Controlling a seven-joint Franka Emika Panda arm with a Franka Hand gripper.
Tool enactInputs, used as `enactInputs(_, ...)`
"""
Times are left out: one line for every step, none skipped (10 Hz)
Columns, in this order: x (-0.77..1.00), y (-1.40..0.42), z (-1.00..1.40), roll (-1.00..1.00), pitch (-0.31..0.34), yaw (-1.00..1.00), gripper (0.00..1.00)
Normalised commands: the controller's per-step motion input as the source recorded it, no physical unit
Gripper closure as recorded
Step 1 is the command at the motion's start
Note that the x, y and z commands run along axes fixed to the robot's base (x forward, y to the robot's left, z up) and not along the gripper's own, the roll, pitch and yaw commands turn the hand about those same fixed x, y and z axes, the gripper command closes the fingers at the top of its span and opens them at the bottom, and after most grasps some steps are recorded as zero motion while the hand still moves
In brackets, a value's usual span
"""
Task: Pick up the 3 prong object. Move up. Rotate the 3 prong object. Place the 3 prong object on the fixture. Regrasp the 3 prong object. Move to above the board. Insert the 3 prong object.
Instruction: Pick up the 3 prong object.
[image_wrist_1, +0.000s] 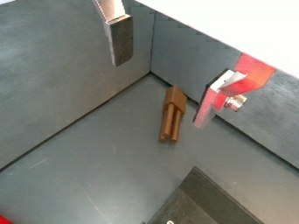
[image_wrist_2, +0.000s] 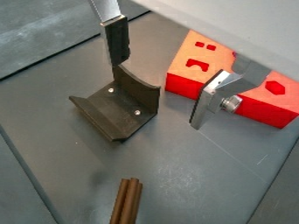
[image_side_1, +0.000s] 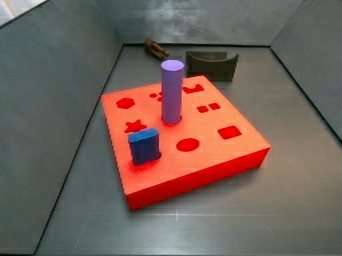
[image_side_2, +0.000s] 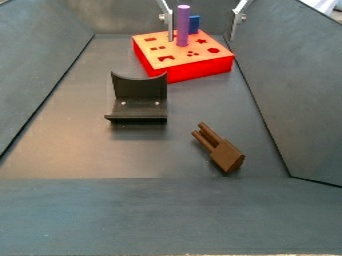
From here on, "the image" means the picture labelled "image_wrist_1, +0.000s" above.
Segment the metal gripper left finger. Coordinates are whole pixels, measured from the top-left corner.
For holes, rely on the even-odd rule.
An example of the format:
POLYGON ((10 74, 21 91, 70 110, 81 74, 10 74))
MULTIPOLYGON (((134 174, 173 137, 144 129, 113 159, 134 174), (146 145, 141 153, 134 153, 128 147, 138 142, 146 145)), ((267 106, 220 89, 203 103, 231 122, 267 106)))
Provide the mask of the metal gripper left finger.
POLYGON ((133 18, 121 0, 92 0, 101 16, 112 64, 118 67, 133 56, 133 18))

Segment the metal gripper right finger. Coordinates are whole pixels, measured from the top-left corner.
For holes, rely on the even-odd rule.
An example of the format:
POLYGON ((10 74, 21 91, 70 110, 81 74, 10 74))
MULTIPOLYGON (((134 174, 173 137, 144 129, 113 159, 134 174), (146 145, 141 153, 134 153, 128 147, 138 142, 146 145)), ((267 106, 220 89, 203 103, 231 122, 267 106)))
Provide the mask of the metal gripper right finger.
POLYGON ((224 108, 237 111, 247 101, 244 93, 260 89, 275 71, 272 66, 241 53, 235 69, 225 69, 207 85, 193 125, 201 129, 224 108))

